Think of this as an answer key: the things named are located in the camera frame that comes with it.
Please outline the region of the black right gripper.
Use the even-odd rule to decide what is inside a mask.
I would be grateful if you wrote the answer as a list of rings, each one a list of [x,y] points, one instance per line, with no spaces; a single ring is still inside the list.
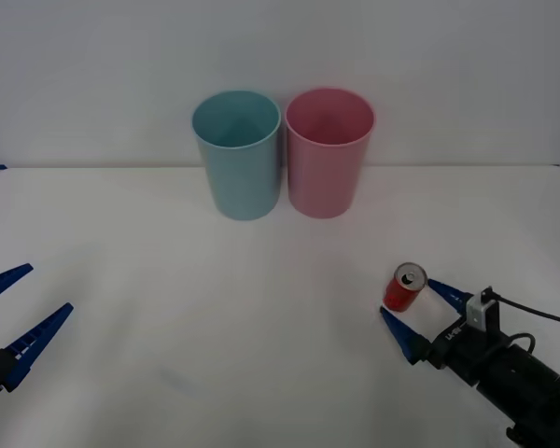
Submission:
[[[460,316],[466,316],[467,302],[473,297],[472,293],[434,279],[429,279],[427,285]],[[512,388],[518,384],[518,375],[511,368],[501,367],[502,361],[498,360],[507,353],[514,341],[498,325],[483,332],[460,318],[432,343],[386,308],[381,307],[380,314],[411,365],[427,361],[438,370],[448,368],[466,384],[477,388]]]

